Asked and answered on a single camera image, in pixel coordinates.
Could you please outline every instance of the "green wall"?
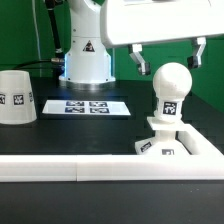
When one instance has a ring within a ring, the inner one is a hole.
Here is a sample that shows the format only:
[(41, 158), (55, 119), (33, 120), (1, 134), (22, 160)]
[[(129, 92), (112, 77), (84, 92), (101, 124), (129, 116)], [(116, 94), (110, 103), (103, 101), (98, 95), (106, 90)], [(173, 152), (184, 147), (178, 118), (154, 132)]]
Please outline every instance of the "green wall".
[[(43, 0), (36, 0), (37, 22), (40, 35), (42, 59), (54, 56), (54, 45), (48, 14)], [(70, 47), (70, 21), (68, 4), (56, 8), (56, 16), (62, 46)], [(11, 69), (15, 65), (37, 60), (37, 42), (34, 30), (31, 0), (1, 0), (0, 8), (0, 70)], [(141, 77), (128, 55), (127, 48), (115, 50), (116, 78), (122, 80), (152, 80), (155, 71), (167, 62), (184, 65), (192, 54), (189, 41), (145, 46), (143, 55), (150, 61), (152, 75)], [(51, 70), (30, 70), (33, 76), (50, 76)], [(205, 101), (224, 112), (224, 37), (210, 38), (203, 54), (203, 66), (192, 71), (192, 90)]]

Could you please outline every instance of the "white cylinder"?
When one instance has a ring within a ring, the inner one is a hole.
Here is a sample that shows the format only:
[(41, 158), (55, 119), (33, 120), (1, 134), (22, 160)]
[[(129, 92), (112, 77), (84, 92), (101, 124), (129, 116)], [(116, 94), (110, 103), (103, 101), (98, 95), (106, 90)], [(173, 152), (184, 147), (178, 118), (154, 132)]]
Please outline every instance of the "white cylinder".
[(29, 73), (0, 72), (0, 123), (25, 124), (36, 120)]

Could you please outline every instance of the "black table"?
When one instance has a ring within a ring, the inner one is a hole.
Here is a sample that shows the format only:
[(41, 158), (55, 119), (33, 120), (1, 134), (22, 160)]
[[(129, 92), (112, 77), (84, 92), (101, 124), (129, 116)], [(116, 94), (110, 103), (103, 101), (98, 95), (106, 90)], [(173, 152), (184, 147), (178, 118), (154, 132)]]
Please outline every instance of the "black table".
[[(32, 79), (37, 121), (1, 125), (2, 155), (135, 154), (134, 142), (153, 135), (151, 82), (120, 81), (85, 92)], [(124, 101), (131, 116), (44, 115), (47, 99)], [(224, 115), (190, 93), (183, 120), (224, 151)], [(224, 181), (1, 183), (0, 220), (6, 224), (222, 224)]]

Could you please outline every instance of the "pawn-shaped object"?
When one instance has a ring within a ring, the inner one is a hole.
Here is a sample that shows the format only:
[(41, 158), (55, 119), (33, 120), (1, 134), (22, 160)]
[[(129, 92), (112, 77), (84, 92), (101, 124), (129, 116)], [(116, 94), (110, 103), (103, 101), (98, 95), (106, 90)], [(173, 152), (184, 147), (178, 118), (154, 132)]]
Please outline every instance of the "pawn-shaped object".
[(158, 98), (155, 117), (169, 123), (180, 120), (182, 102), (191, 86), (192, 77), (185, 66), (168, 63), (160, 67), (153, 78), (153, 87)]
[(189, 155), (176, 140), (176, 131), (181, 130), (181, 108), (192, 86), (189, 70), (178, 63), (168, 63), (155, 73), (153, 87), (158, 98), (155, 119), (148, 119), (155, 137), (135, 143), (137, 154), (150, 156)]

